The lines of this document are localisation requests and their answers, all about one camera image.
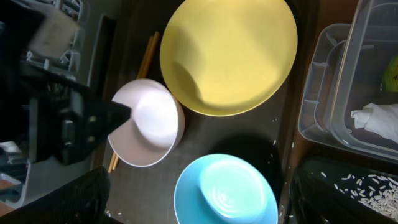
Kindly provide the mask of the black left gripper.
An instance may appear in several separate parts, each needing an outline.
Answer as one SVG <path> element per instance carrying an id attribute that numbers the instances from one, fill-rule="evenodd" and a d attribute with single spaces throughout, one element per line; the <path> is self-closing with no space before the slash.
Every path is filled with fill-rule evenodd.
<path id="1" fill-rule="evenodd" d="M 86 159 L 131 117 L 130 107 L 93 100 L 87 86 L 22 64 L 20 84 L 29 99 L 29 159 L 55 157 L 69 165 Z"/>

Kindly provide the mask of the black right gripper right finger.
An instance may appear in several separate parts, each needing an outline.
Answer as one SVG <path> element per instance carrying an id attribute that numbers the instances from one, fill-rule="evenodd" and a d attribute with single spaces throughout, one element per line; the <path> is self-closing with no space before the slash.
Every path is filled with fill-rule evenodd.
<path id="1" fill-rule="evenodd" d="M 392 219 L 348 198 L 314 175 L 297 169 L 290 202 L 299 223 L 388 224 Z"/>

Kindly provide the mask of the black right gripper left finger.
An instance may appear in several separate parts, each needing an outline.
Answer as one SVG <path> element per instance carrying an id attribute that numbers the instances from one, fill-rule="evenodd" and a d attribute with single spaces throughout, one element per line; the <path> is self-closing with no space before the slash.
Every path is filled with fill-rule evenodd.
<path id="1" fill-rule="evenodd" d="M 1 224 L 103 223 L 109 192 L 108 171 L 100 167 L 3 215 Z"/>

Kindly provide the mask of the white pink bowl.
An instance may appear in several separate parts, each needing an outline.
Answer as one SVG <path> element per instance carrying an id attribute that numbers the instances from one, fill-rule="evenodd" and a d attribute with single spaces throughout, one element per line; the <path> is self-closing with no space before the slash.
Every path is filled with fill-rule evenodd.
<path id="1" fill-rule="evenodd" d="M 125 163 L 153 166 L 180 142 L 185 130 L 183 109 L 159 82 L 133 80 L 112 101 L 131 109 L 130 118 L 108 136 L 113 151 Z"/>

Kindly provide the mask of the light blue bowl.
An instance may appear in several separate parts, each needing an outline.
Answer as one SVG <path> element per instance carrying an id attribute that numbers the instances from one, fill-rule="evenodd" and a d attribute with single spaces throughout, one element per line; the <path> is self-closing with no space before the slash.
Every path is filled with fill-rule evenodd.
<path id="1" fill-rule="evenodd" d="M 229 154 L 209 154 L 191 162 L 174 190 L 179 224 L 277 224 L 273 190 L 250 163 Z"/>

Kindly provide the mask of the white green cup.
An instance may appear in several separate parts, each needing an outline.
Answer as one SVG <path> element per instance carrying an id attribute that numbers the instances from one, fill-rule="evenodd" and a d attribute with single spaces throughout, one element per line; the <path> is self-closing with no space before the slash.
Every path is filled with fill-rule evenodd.
<path id="1" fill-rule="evenodd" d="M 60 58 L 79 29 L 78 23 L 62 12 L 46 15 L 28 49 L 43 57 Z"/>

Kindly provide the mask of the white napkin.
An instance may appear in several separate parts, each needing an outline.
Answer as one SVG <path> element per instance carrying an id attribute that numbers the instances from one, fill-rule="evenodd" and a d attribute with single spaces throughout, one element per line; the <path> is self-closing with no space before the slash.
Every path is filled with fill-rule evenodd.
<path id="1" fill-rule="evenodd" d="M 364 128 L 397 143 L 397 104 L 370 103 L 361 110 L 351 111 L 351 117 L 356 129 Z"/>

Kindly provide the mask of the yellow green snack wrapper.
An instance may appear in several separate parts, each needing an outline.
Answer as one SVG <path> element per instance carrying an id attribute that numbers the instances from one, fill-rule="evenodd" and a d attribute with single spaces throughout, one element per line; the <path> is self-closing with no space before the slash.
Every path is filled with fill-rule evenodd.
<path id="1" fill-rule="evenodd" d="M 397 92 L 397 56 L 391 58 L 382 76 L 382 90 Z"/>

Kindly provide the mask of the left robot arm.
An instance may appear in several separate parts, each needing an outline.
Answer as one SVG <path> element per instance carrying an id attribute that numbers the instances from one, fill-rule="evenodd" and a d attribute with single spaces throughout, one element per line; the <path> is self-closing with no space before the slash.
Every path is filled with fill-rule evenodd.
<path id="1" fill-rule="evenodd" d="M 1 1 L 1 141 L 25 141 L 29 160 L 55 157 L 80 162 L 131 114 L 128 106 L 103 101 L 71 79 L 20 59 L 44 41 L 50 57 L 65 51 L 77 23 L 50 7 L 44 12 Z"/>

